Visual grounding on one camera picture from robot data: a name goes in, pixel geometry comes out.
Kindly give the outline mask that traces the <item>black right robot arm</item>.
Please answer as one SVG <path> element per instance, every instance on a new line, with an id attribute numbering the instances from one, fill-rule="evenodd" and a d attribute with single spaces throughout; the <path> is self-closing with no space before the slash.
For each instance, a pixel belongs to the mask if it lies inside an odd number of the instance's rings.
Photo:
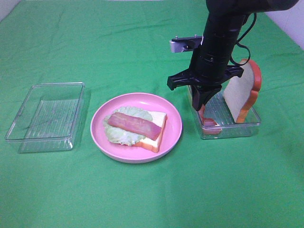
<path id="1" fill-rule="evenodd" d="M 173 38 L 172 52 L 193 52 L 189 68 L 168 77 L 170 90 L 191 86 L 192 107 L 199 110 L 230 78 L 241 77 L 244 70 L 232 61 L 235 45 L 242 39 L 241 27 L 250 14 L 292 8 L 295 0 L 208 0 L 209 16 L 201 37 Z"/>

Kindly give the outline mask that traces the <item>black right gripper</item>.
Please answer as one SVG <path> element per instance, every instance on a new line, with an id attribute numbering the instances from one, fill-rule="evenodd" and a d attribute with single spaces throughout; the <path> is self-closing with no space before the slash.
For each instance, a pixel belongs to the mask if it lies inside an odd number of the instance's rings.
<path id="1" fill-rule="evenodd" d="M 244 69 L 229 66 L 230 57 L 207 53 L 202 45 L 193 50 L 187 69 L 168 77 L 167 86 L 174 90 L 179 86 L 191 86 L 192 107 L 199 111 L 202 106 L 222 89 L 222 84 L 232 77 L 242 77 Z"/>

